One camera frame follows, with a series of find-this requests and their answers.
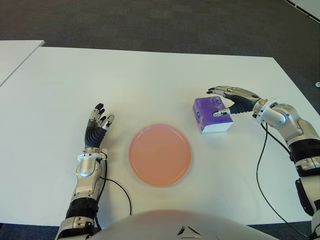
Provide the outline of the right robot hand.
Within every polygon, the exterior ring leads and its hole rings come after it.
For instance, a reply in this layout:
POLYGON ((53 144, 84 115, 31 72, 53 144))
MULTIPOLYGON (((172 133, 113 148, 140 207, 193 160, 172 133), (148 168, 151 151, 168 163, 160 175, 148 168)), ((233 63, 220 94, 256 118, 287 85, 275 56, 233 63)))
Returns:
POLYGON ((233 102, 233 105, 214 112, 212 114, 214 117, 247 112, 254 112, 256 114, 268 101, 249 90, 225 85, 209 88, 206 93, 219 95, 233 102))

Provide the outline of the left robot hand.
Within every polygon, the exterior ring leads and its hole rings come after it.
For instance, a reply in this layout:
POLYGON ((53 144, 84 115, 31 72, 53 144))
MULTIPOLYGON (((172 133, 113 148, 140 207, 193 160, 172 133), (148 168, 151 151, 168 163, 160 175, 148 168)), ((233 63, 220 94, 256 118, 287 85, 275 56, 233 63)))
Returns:
POLYGON ((108 117, 103 116, 104 112, 104 104, 99 103, 89 116, 84 134, 84 146, 86 149, 100 147, 108 129, 115 119, 113 114, 110 114, 108 117))

